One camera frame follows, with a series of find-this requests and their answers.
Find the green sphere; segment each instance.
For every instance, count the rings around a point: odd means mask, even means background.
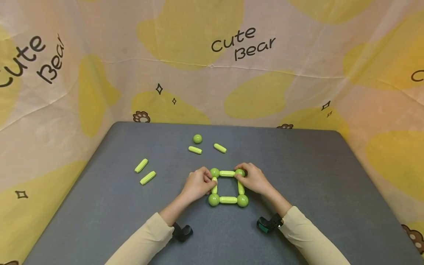
[[[211,174],[212,174],[212,177],[217,178],[219,177],[219,170],[214,167],[213,169],[211,169]]]
[[[239,169],[236,170],[236,174],[239,174],[242,177],[245,177],[246,176],[246,172],[244,172],[244,170],[241,169],[241,168],[239,168]]]
[[[246,195],[240,194],[240,195],[237,196],[237,204],[240,207],[246,207],[249,204],[249,199],[247,199]]]
[[[196,144],[200,144],[202,142],[202,136],[200,134],[196,134],[195,136],[193,136],[193,141]]]
[[[219,196],[216,193],[212,193],[208,198],[209,204],[213,207],[219,204]]]

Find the yellow blob pattern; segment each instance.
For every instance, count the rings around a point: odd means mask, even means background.
[[[74,185],[86,161],[76,161],[0,193],[0,257],[22,261]]]
[[[424,132],[388,131],[366,146],[370,164],[393,186],[424,201]]]
[[[226,114],[237,119],[256,119],[282,111],[286,104],[284,93],[294,78],[290,71],[269,72],[241,84],[226,98]]]
[[[340,24],[364,11],[373,0],[287,0],[308,17],[328,24]]]
[[[81,129],[94,137],[102,124],[107,108],[120,98],[120,92],[107,80],[103,63],[95,55],[81,60],[79,67],[79,115]]]
[[[225,49],[212,43],[230,39],[240,28],[243,0],[167,0],[154,20],[141,22],[136,33],[158,60],[182,70],[210,65]]]
[[[12,71],[18,72],[18,66],[13,61],[17,53],[15,47],[16,45],[9,33],[0,25],[0,65],[2,67],[7,66]],[[21,89],[21,80],[19,77],[10,75],[4,68],[0,70],[0,84],[7,84],[10,77],[13,78],[13,82],[9,86],[0,87],[0,126],[9,118]]]
[[[349,135],[349,127],[341,115],[332,107],[302,109],[284,117],[282,124],[293,124],[294,129],[330,130],[339,132],[344,139]]]
[[[424,82],[413,81],[424,70],[424,11],[405,18],[379,41],[352,48],[343,59],[345,76],[353,84],[381,90],[409,89]],[[415,79],[424,78],[418,73]]]
[[[137,94],[131,104],[133,113],[147,112],[153,123],[210,124],[208,117],[179,97],[162,91]]]

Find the fabric backdrop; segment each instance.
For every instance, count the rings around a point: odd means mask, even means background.
[[[117,121],[336,130],[423,254],[423,0],[0,7],[0,264]]]

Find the bear paw print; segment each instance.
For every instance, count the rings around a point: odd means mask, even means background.
[[[139,112],[136,111],[135,114],[133,114],[133,120],[137,123],[149,123],[150,122],[150,117],[149,114],[147,114],[147,112]]]
[[[408,234],[420,254],[424,253],[424,238],[417,230],[411,230],[406,225],[402,225],[403,230]]]
[[[292,129],[293,128],[293,124],[283,124],[281,126],[278,126],[277,128],[279,129]]]
[[[0,265],[19,265],[19,262],[17,260],[9,261],[8,263],[1,263]]]

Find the forearm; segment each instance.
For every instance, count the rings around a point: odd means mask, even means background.
[[[273,187],[264,196],[271,202],[275,211],[284,217],[292,205]]]
[[[173,227],[155,213],[112,255],[105,265],[144,265],[172,238]]]
[[[190,205],[189,199],[178,195],[173,202],[165,207],[159,214],[168,226],[174,225],[181,213]]]
[[[296,246],[310,265],[350,264],[337,247],[297,207],[283,217],[280,231]]]

